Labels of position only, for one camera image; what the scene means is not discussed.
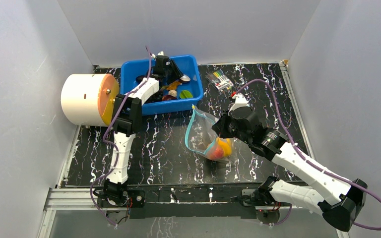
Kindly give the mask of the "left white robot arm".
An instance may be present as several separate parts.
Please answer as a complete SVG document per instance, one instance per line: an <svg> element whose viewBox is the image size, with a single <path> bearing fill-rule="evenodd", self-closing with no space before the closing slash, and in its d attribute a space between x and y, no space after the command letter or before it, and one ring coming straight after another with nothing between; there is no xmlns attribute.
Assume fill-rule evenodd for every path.
<svg viewBox="0 0 381 238"><path fill-rule="evenodd" d="M113 99L112 121L108 127L108 131L113 132L113 140L107 138L108 132L103 137L104 142L113 146L112 160L108 173L102 177L103 190L93 192L113 206L125 206L130 200L126 185L127 166L133 140L140 131L142 106L145 103L162 101L169 86L167 79L172 83L179 79L189 81L169 56L159 52L152 55L147 74L137 78L137 86Z"/></svg>

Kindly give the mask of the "round white brown slice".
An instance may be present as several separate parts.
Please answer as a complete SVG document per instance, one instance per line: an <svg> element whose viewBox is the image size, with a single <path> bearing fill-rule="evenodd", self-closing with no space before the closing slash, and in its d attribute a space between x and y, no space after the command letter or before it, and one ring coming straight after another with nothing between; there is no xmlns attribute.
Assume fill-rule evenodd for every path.
<svg viewBox="0 0 381 238"><path fill-rule="evenodd" d="M191 79L190 79L187 75L183 75L182 77L180 77L180 78L178 79L178 81L181 82L182 84L189 83L190 80L191 80Z"/></svg>

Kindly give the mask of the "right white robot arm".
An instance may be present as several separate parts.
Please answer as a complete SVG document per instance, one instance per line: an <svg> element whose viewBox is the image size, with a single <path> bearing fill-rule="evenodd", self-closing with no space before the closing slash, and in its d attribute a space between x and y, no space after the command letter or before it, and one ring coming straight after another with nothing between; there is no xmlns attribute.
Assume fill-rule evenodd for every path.
<svg viewBox="0 0 381 238"><path fill-rule="evenodd" d="M360 187L368 185L357 178L339 180L333 172L326 173L324 166L305 155L301 158L280 131L265 127L258 115L249 107L226 111L212 126L221 138L237 138L250 150L280 165L308 186L286 183L269 177L259 188L263 204L291 203L321 215L332 227L348 232L362 210L366 194Z"/></svg>

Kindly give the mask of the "orange peach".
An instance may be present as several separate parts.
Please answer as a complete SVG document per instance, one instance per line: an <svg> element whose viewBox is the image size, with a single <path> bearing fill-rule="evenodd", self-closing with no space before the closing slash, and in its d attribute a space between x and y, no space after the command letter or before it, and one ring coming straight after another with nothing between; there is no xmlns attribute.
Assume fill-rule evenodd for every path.
<svg viewBox="0 0 381 238"><path fill-rule="evenodd" d="M221 146L212 147L208 155L209 159L217 161L224 157L224 150Z"/></svg>

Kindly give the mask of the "yellow bell pepper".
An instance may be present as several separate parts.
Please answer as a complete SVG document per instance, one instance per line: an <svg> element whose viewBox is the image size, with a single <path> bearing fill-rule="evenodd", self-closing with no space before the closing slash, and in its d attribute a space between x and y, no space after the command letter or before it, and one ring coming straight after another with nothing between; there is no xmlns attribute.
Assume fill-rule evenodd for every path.
<svg viewBox="0 0 381 238"><path fill-rule="evenodd" d="M217 138L218 145L223 149L223 156L228 157L232 154L233 142L230 138Z"/></svg>

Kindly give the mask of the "clear zip top bag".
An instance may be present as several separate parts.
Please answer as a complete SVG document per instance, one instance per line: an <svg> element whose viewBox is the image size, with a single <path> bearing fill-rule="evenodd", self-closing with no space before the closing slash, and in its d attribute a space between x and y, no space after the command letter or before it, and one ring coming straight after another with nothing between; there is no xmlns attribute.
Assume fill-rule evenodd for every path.
<svg viewBox="0 0 381 238"><path fill-rule="evenodd" d="M204 112L197 108L197 106L192 106L192 116L185 133L185 145L186 147L208 159L209 151L212 147L218 146L217 134L211 129L211 127L218 121L214 115ZM231 155L228 157L223 157L217 162L226 162L230 160Z"/></svg>

